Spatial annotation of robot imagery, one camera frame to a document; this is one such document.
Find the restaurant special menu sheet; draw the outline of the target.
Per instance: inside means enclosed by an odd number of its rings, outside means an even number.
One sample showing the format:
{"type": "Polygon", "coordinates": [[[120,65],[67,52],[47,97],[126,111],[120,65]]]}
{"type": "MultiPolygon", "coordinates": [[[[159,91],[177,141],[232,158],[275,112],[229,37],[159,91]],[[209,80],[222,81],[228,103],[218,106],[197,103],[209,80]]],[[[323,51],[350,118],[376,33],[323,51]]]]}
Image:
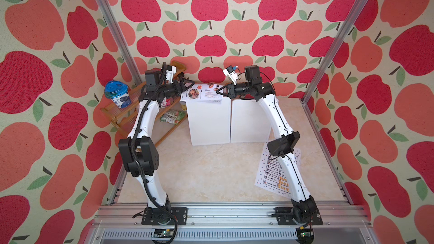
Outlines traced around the restaurant special menu sheet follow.
{"type": "Polygon", "coordinates": [[[207,84],[194,84],[181,95],[180,100],[182,102],[221,103],[224,96],[217,93],[217,90],[221,87],[222,85],[212,82],[207,84]]]}

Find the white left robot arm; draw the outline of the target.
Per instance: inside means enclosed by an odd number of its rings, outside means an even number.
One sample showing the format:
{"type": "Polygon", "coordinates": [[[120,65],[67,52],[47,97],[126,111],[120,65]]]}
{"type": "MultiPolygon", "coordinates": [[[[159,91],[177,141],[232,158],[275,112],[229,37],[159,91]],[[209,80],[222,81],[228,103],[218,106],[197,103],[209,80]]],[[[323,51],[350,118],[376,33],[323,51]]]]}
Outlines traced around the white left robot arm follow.
{"type": "Polygon", "coordinates": [[[157,175],[159,154],[151,135],[164,99],[178,97],[194,85],[194,81],[183,79],[182,72],[176,73],[174,66],[145,73],[146,85],[139,96],[136,121],[128,137],[118,144],[125,170],[137,178],[145,190],[148,198],[146,217],[159,219],[163,224],[175,218],[157,175]]]}

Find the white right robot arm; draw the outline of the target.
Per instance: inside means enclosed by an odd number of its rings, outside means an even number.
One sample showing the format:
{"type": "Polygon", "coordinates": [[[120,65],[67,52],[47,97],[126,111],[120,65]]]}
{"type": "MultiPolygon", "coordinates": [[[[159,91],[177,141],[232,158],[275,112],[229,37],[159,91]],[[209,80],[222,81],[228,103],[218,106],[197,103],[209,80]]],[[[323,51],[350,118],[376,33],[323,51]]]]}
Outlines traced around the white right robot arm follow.
{"type": "Polygon", "coordinates": [[[263,82],[260,68],[257,65],[245,68],[246,82],[238,83],[237,67],[229,66],[223,70],[231,83],[221,87],[217,93],[234,99],[239,96],[250,95],[259,103],[265,112],[275,139],[267,144],[270,159],[276,159],[289,185],[290,200],[292,202],[292,220],[301,226],[311,222],[319,214],[314,197],[306,187],[293,153],[300,138],[300,133],[293,130],[285,119],[276,98],[275,87],[271,82],[263,82]]]}

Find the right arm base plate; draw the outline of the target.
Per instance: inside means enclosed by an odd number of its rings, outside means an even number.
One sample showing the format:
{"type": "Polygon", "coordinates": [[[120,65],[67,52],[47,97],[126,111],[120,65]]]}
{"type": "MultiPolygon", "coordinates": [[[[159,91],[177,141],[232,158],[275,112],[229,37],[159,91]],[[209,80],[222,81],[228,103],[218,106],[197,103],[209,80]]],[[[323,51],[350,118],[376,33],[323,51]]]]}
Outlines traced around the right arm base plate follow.
{"type": "Polygon", "coordinates": [[[279,225],[323,225],[323,220],[319,212],[311,213],[292,207],[276,207],[271,217],[275,218],[279,225]]]}

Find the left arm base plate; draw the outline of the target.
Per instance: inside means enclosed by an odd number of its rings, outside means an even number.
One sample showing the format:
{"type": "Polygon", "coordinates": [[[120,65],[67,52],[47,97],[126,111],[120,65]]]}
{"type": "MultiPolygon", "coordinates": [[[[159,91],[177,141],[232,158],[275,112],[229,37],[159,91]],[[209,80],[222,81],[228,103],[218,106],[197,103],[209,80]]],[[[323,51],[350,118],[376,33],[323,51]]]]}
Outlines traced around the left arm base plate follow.
{"type": "MultiPolygon", "coordinates": [[[[171,214],[176,218],[178,225],[186,225],[188,216],[187,207],[173,207],[171,214]]],[[[174,220],[158,208],[147,208],[141,221],[142,225],[174,225],[174,220]]]]}

